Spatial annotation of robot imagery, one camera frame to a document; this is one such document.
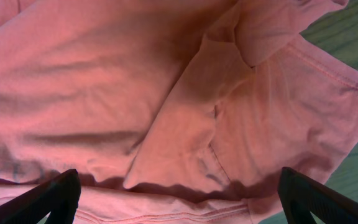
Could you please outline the red orange t-shirt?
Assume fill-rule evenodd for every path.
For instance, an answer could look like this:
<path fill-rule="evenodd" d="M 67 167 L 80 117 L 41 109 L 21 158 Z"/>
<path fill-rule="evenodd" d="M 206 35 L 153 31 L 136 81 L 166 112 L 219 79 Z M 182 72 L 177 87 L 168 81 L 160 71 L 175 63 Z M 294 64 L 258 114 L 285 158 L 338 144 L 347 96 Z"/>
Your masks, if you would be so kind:
<path fill-rule="evenodd" d="M 345 1 L 0 1 L 0 205 L 76 169 L 76 223 L 258 223 L 358 142 Z"/>

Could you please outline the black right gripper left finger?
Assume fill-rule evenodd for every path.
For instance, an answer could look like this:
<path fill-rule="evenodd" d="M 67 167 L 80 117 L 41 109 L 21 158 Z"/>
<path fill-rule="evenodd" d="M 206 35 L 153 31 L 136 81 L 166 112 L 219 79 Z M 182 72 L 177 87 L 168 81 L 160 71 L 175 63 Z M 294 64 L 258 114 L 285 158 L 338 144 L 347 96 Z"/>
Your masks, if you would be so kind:
<path fill-rule="evenodd" d="M 0 224 L 72 224 L 81 195 L 78 172 L 69 169 L 0 205 Z"/>

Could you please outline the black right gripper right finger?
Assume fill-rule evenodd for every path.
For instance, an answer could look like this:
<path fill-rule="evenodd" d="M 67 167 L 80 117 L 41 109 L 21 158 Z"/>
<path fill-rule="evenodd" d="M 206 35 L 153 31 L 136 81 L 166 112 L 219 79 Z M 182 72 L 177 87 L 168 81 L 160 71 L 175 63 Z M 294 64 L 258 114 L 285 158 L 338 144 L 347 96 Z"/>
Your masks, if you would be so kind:
<path fill-rule="evenodd" d="M 289 224 L 358 224 L 358 203 L 327 186 L 283 167 L 278 196 Z"/>

